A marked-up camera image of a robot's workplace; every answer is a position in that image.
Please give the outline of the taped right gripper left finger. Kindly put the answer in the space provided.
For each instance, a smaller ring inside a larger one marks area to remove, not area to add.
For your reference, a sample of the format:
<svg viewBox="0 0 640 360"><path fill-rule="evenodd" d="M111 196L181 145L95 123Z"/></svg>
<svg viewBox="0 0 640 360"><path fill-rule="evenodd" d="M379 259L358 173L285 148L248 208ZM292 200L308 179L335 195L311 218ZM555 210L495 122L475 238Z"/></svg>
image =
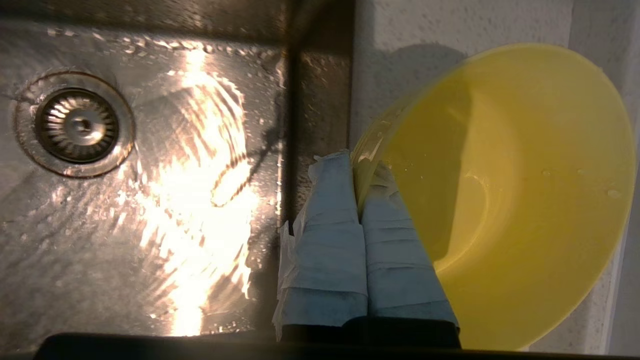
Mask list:
<svg viewBox="0 0 640 360"><path fill-rule="evenodd" d="M280 342L340 330L368 312L364 230L350 153L316 156L308 178L311 188L302 209L280 230L272 316Z"/></svg>

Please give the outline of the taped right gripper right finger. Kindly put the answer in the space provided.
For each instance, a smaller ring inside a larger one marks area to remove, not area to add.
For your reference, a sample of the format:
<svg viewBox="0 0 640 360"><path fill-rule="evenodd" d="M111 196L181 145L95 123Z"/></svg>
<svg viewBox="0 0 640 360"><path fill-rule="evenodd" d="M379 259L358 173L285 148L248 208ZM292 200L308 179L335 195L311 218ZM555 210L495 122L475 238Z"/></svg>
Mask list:
<svg viewBox="0 0 640 360"><path fill-rule="evenodd" d="M378 165L361 217L369 312L458 325L391 170Z"/></svg>

